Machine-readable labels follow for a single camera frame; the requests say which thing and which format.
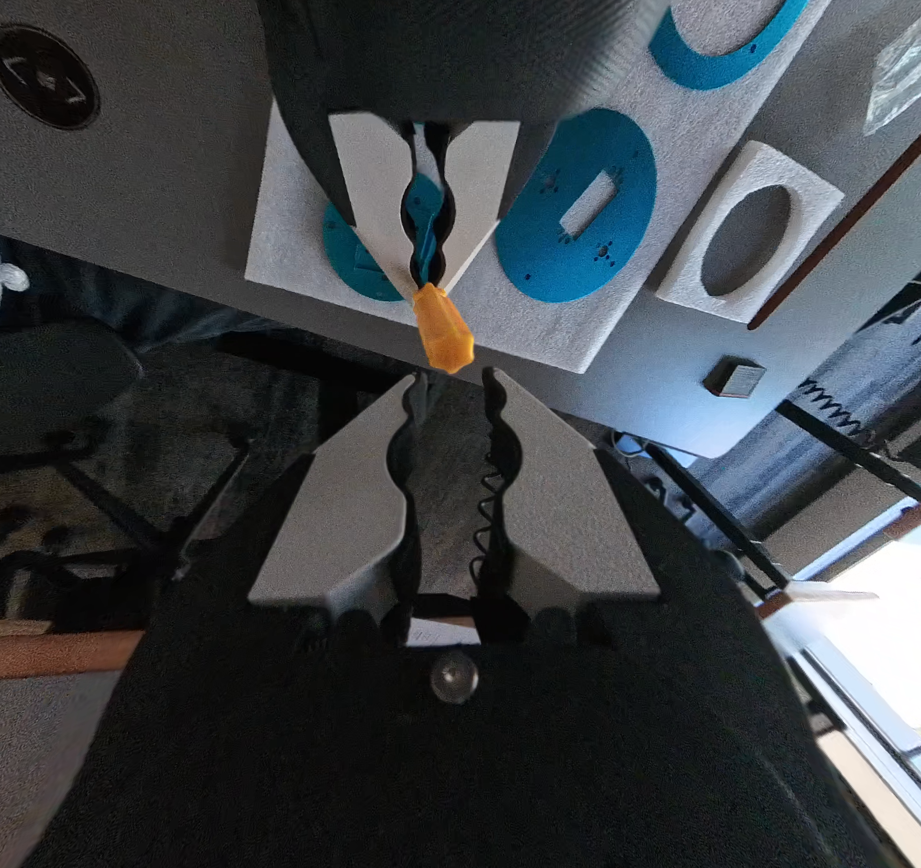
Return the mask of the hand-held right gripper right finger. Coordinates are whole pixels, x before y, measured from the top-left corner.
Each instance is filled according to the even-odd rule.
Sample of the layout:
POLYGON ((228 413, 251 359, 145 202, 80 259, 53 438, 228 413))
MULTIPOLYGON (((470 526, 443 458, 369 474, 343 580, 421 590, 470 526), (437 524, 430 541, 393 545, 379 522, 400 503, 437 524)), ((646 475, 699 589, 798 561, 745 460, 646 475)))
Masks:
POLYGON ((483 371, 490 423, 471 563, 478 599, 530 619, 593 603, 654 601, 661 588, 596 448, 500 369, 483 371))

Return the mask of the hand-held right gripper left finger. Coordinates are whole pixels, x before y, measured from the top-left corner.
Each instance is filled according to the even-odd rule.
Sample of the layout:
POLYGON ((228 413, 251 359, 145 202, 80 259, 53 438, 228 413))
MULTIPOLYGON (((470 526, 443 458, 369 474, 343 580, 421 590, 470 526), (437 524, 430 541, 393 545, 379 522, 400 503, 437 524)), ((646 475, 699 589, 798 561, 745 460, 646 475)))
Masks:
POLYGON ((399 379, 309 458, 248 601, 306 608, 330 621, 363 611, 381 624, 418 590, 420 559, 407 480, 427 378, 399 379))

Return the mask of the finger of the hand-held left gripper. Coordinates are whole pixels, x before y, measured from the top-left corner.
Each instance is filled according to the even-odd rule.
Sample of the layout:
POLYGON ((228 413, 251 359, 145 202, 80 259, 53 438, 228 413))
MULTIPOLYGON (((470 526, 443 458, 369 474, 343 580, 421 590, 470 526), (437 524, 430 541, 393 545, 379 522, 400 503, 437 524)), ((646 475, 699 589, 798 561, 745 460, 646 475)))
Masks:
POLYGON ((432 182, 415 171, 413 137, 370 113, 328 116, 363 248, 398 293, 416 293, 432 258, 432 182))
POLYGON ((428 279, 446 293, 498 225, 519 131, 518 121, 425 124, 425 144, 435 160, 442 189, 428 279))

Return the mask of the blue square metal bracket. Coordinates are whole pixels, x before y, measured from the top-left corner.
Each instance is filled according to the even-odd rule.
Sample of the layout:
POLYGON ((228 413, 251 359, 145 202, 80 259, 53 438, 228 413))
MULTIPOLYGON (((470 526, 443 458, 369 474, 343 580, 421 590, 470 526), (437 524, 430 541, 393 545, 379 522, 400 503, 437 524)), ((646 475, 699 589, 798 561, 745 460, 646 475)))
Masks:
POLYGON ((436 260, 435 211, 397 213, 394 220, 371 219, 359 222, 355 234, 365 254, 358 263, 362 270, 376 270, 394 285, 422 287, 432 279, 436 260))

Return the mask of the small blue round plate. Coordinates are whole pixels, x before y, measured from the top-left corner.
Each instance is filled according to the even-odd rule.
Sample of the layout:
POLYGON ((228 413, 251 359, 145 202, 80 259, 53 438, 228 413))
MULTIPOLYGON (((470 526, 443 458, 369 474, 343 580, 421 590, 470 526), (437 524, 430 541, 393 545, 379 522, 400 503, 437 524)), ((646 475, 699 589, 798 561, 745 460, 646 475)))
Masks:
MULTIPOLYGON (((442 189, 427 176, 418 174, 410 185, 405 202, 406 212, 435 211, 443 207, 442 189)), ((397 302, 401 296, 387 276, 376 270, 362 270, 358 263, 365 254, 354 229, 329 202, 326 206, 322 235, 325 253, 338 277, 353 291, 378 302, 397 302)))

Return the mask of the orange-handled screwdriver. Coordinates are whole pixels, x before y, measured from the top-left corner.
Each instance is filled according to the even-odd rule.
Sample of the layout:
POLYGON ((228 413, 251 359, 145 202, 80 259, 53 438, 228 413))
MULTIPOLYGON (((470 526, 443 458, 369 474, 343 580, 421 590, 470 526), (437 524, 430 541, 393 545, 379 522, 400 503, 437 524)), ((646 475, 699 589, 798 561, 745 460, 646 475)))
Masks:
POLYGON ((413 313, 429 365, 454 375, 474 360, 474 336, 440 287, 426 283, 413 296, 413 313))

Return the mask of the round black desk button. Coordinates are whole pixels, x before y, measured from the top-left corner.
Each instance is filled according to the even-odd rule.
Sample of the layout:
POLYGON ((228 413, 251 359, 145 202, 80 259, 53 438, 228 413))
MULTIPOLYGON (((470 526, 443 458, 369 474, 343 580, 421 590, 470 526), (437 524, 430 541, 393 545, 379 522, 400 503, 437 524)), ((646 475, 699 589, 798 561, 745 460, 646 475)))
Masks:
POLYGON ((1 87, 20 110, 54 129, 85 129, 100 110, 86 63, 59 37, 30 24, 1 25, 1 87))

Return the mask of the blue plate with rectangular hole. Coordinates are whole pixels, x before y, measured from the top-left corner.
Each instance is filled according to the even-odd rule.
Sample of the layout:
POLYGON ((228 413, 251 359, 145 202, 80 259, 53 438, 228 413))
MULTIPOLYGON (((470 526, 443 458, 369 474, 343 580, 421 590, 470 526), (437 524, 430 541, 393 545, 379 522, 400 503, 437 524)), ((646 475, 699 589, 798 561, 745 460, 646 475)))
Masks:
POLYGON ((628 115, 594 109, 563 122, 496 230, 505 274, 545 303, 594 293, 637 252, 657 188, 650 140, 628 115))

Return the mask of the small grey block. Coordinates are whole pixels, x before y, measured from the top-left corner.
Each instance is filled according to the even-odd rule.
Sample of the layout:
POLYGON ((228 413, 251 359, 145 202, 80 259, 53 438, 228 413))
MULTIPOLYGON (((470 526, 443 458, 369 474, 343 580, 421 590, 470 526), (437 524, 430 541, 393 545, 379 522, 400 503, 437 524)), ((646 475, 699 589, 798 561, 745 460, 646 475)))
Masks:
POLYGON ((766 368, 753 360, 738 356, 723 356, 702 381, 702 386, 714 397, 749 399, 766 375, 766 368))

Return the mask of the person's dark trousers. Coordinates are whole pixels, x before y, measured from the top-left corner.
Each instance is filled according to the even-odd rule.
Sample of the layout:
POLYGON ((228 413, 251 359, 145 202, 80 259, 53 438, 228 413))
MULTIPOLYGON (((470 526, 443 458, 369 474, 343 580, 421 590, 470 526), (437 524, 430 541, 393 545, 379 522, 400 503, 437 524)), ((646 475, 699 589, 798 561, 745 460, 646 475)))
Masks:
POLYGON ((182 293, 5 236, 2 263, 25 272, 24 292, 5 291, 2 330, 90 320, 114 330, 136 352, 263 333, 286 324, 182 293))

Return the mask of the white foam square with hole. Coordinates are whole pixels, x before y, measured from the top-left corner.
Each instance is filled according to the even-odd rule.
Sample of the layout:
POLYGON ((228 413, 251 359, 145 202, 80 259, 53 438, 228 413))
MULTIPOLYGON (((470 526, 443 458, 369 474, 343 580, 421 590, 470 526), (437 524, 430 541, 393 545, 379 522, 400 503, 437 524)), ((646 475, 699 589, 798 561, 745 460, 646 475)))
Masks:
POLYGON ((750 323, 844 196, 839 188, 773 147, 746 142, 686 235, 656 297, 714 317, 750 323), (711 295, 702 277, 717 231, 743 199, 773 186, 783 188, 790 198, 789 219, 777 247, 747 282, 724 295, 711 295))

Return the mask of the clear plastic bag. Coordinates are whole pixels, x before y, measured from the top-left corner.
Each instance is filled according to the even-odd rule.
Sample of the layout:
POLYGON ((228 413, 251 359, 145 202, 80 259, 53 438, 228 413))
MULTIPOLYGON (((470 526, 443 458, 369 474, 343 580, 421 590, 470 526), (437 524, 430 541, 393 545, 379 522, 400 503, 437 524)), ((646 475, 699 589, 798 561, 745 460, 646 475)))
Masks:
POLYGON ((864 136, 875 134, 920 97, 920 35, 905 32, 877 56, 872 73, 864 136))

